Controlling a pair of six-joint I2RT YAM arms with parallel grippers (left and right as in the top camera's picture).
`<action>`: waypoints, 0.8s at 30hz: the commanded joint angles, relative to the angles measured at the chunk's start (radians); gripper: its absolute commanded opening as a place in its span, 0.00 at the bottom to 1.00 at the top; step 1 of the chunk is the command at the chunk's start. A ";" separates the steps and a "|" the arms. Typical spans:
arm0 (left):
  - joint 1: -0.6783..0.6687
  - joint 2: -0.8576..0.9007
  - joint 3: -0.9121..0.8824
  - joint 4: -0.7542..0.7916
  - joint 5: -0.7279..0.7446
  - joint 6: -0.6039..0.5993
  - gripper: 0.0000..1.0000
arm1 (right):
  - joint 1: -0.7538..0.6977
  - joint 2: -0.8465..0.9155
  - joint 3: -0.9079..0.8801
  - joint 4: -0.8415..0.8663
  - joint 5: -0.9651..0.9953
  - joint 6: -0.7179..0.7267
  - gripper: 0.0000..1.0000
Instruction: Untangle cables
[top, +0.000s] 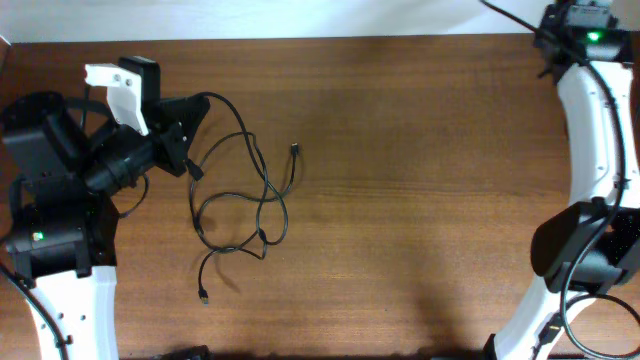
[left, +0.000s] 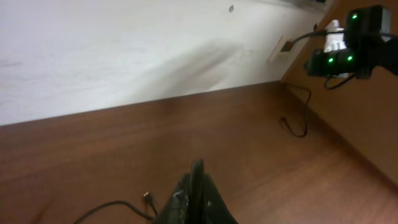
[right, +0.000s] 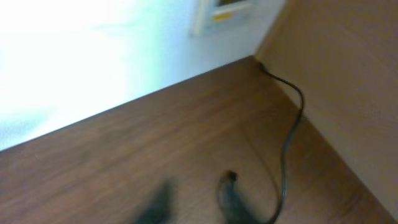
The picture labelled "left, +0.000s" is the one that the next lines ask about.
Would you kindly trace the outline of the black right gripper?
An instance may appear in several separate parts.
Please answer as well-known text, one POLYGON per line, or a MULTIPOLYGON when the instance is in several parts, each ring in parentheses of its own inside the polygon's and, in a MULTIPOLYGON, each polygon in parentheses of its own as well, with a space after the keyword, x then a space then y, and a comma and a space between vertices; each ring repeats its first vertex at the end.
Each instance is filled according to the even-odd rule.
POLYGON ((367 53, 363 50, 345 48, 324 52, 315 49, 304 64, 307 74, 323 78, 348 78, 356 75, 358 79, 369 79, 372 67, 368 65, 367 53))

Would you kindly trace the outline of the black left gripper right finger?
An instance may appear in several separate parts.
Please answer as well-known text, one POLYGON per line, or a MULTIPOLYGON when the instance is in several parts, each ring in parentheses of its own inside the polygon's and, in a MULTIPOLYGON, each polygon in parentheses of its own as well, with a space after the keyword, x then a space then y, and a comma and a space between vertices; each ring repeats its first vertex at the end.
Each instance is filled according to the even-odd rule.
POLYGON ((224 203, 210 175, 205 174, 203 186, 203 223, 238 224, 224 203))

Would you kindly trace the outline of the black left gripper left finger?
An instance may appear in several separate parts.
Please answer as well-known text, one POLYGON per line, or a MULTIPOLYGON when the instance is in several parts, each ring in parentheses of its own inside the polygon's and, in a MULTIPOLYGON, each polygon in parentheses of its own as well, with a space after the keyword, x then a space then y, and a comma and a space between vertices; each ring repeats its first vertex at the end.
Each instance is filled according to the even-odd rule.
POLYGON ((167 203, 152 224, 184 224, 188 209, 190 174, 182 175, 167 203))

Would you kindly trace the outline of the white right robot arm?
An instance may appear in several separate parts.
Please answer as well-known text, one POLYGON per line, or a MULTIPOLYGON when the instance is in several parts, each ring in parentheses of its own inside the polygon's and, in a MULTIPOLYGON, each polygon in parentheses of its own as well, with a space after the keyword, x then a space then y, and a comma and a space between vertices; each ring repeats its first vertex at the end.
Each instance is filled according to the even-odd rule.
POLYGON ((307 33, 301 39, 325 36, 329 43, 315 49, 304 68, 308 75, 325 78, 369 79, 374 67, 383 67, 397 75, 397 36, 389 33, 389 19, 354 14, 345 29, 326 29, 307 33))

